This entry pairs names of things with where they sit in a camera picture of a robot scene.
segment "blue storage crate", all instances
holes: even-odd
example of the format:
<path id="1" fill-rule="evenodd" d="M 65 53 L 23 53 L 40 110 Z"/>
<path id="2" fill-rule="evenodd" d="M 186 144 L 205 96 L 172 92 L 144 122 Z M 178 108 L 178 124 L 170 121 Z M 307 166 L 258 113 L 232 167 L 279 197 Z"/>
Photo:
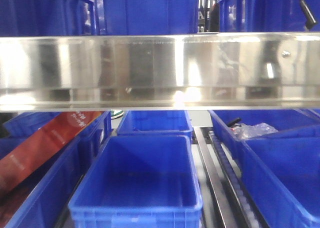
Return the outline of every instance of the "blue storage crate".
<path id="1" fill-rule="evenodd" d="M 197 33 L 198 0 L 95 0 L 98 35 Z"/>
<path id="2" fill-rule="evenodd" d="M 84 161 L 81 164 L 84 172 L 91 166 L 101 148 L 101 144 L 111 133 L 111 112 L 106 111 L 79 134 L 81 137 L 79 155 L 80 159 Z"/>
<path id="3" fill-rule="evenodd" d="M 37 186 L 5 228 L 53 227 L 80 176 L 86 173 L 110 134 L 111 113 L 107 111 L 22 183 L 31 188 Z M 0 159 L 24 140 L 0 139 Z"/>
<path id="4" fill-rule="evenodd" d="M 0 159 L 24 140 L 0 139 Z M 82 174 L 79 140 L 75 138 L 17 187 L 28 187 L 30 194 L 5 228 L 53 227 Z"/>
<path id="5" fill-rule="evenodd" d="M 257 125 L 267 123 L 278 130 L 256 138 L 297 138 L 315 137 L 320 135 L 320 118 L 300 109 L 279 110 L 210 110 L 213 131 L 216 137 L 227 146 L 232 158 L 237 161 L 239 140 L 227 127 L 227 123 L 235 118 L 241 118 L 240 123 Z"/>
<path id="6" fill-rule="evenodd" d="M 60 112 L 24 112 L 3 125 L 11 137 L 29 137 Z"/>
<path id="7" fill-rule="evenodd" d="M 221 32 L 303 32 L 299 0 L 218 0 Z M 320 19 L 319 0 L 306 0 Z M 317 24 L 312 31 L 320 31 Z"/>
<path id="8" fill-rule="evenodd" d="M 96 32 L 93 0 L 0 0 L 0 37 Z"/>
<path id="9" fill-rule="evenodd" d="M 193 128 L 186 110 L 128 111 L 116 133 L 126 135 L 184 135 L 192 139 Z"/>
<path id="10" fill-rule="evenodd" d="M 69 202 L 77 228 L 198 228 L 202 198 L 186 136 L 113 136 Z"/>
<path id="11" fill-rule="evenodd" d="M 10 137 L 29 137 L 43 127 L 60 112 L 25 112 L 17 115 L 4 123 Z M 102 142 L 111 134 L 111 112 L 106 111 L 95 119 L 79 136 L 81 141 L 79 149 L 83 162 L 83 170 L 86 171 L 99 152 Z"/>
<path id="12" fill-rule="evenodd" d="M 320 138 L 243 142 L 242 181 L 270 228 L 320 227 Z"/>

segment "metal rail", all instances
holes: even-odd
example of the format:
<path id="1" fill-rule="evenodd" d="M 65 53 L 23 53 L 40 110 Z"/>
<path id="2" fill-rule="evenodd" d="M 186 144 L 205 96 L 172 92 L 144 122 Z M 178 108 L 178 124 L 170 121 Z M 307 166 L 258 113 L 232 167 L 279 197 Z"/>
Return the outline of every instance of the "metal rail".
<path id="1" fill-rule="evenodd" d="M 320 107 L 320 33 L 0 38 L 0 111 Z"/>

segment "clear plastic wrap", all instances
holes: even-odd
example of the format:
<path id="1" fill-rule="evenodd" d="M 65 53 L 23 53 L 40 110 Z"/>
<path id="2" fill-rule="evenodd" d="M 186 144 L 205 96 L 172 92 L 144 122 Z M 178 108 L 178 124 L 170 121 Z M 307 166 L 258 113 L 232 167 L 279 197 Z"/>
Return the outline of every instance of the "clear plastic wrap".
<path id="1" fill-rule="evenodd" d="M 232 128 L 230 128 L 235 136 L 240 140 L 247 140 L 253 137 L 259 137 L 271 133 L 278 132 L 273 126 L 260 123 L 256 125 L 247 125 L 244 123 L 235 124 Z"/>

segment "reflective metal surface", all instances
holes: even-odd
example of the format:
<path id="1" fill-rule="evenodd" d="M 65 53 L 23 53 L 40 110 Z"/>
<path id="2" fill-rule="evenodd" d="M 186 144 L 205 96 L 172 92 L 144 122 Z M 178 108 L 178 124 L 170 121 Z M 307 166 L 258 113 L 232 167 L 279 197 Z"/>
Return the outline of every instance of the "reflective metal surface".
<path id="1" fill-rule="evenodd" d="M 320 107 L 320 33 L 0 38 L 0 111 Z"/>

